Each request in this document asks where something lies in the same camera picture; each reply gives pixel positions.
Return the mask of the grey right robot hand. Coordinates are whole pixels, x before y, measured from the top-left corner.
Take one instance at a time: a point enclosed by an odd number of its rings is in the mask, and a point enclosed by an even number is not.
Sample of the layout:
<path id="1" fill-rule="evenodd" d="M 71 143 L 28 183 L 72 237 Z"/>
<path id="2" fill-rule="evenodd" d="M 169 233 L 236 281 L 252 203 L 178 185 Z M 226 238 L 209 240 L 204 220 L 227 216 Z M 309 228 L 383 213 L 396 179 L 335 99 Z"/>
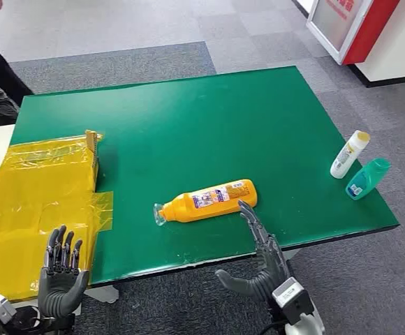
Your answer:
<path id="1" fill-rule="evenodd" d="M 267 232 L 250 205 L 240 200 L 240 216 L 250 228 L 255 242 L 258 272 L 250 279 L 233 277 L 223 269 L 215 275 L 226 289 L 241 295 L 267 301 L 272 292 L 288 278 L 289 270 L 283 253 L 273 234 Z"/>

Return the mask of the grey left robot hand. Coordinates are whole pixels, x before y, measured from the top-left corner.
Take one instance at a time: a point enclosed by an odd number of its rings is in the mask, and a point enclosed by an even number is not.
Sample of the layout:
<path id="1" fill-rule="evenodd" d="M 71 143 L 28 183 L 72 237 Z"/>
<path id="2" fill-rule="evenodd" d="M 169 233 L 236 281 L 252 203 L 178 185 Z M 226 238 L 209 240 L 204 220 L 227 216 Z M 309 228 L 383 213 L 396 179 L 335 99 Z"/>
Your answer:
<path id="1" fill-rule="evenodd" d="M 38 307 L 48 318 L 66 318 L 82 303 L 90 272 L 79 268 L 82 241 L 73 243 L 73 231 L 61 225 L 48 237 L 41 268 Z"/>

